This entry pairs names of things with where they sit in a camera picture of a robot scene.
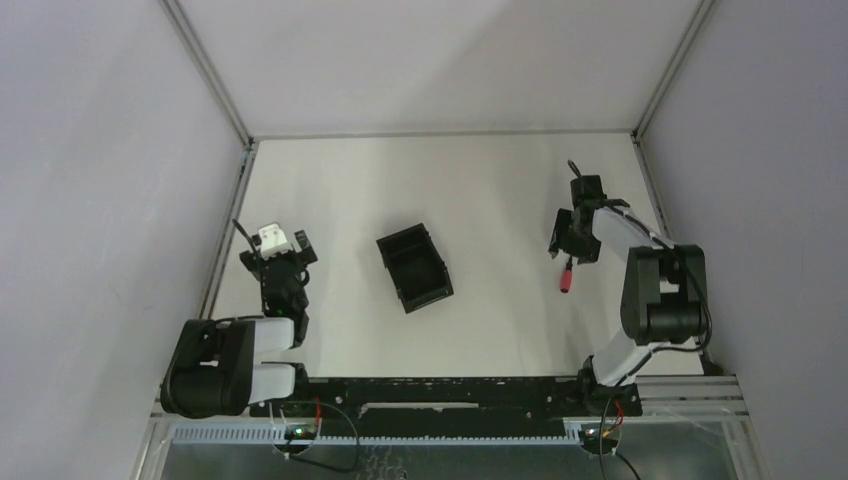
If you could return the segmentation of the red handled screwdriver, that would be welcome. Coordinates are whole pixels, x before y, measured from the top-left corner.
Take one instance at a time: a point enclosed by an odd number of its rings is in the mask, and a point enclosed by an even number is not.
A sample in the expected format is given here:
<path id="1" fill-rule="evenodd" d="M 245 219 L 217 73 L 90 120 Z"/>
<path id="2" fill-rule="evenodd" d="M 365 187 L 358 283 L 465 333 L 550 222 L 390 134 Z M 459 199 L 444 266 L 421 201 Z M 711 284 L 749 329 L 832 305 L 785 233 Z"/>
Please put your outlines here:
<path id="1" fill-rule="evenodd" d="M 568 256 L 568 259 L 565 263 L 565 267 L 563 269 L 562 275 L 559 281 L 559 290 L 562 293 L 569 293 L 572 288 L 573 282 L 573 257 L 571 255 Z"/>

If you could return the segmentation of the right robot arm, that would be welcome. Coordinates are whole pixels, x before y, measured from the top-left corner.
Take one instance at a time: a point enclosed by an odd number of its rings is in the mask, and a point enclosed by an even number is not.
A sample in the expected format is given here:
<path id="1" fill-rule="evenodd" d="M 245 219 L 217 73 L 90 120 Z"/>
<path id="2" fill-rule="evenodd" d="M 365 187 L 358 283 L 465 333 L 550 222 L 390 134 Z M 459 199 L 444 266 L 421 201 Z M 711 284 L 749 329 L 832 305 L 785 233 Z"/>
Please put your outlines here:
<path id="1" fill-rule="evenodd" d="M 570 291 L 575 265 L 596 263 L 602 248 L 625 266 L 620 328 L 584 361 L 577 377 L 579 406 L 602 416 L 630 396 L 637 374 L 654 355 L 705 349 L 713 331 L 705 254 L 697 245 L 661 235 L 625 200 L 607 196 L 598 175 L 576 174 L 570 189 L 572 206 L 558 210 L 548 248 L 552 257 L 567 256 L 560 291 Z"/>

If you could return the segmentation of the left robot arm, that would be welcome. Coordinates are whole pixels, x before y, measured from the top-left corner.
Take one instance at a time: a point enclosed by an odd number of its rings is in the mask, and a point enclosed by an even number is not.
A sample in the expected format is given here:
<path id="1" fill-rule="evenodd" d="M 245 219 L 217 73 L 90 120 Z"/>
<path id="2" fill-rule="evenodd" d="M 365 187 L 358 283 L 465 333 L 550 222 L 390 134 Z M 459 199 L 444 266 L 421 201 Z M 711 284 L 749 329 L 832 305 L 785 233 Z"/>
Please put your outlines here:
<path id="1" fill-rule="evenodd" d="M 274 401 L 290 417 L 311 407 L 300 366 L 265 363 L 262 355 L 300 347 L 307 335 L 309 265 L 317 255 L 305 231 L 288 237 L 276 223 L 248 240 L 239 258 L 259 283 L 262 311 L 185 322 L 160 386 L 163 410 L 188 419 L 239 416 Z"/>

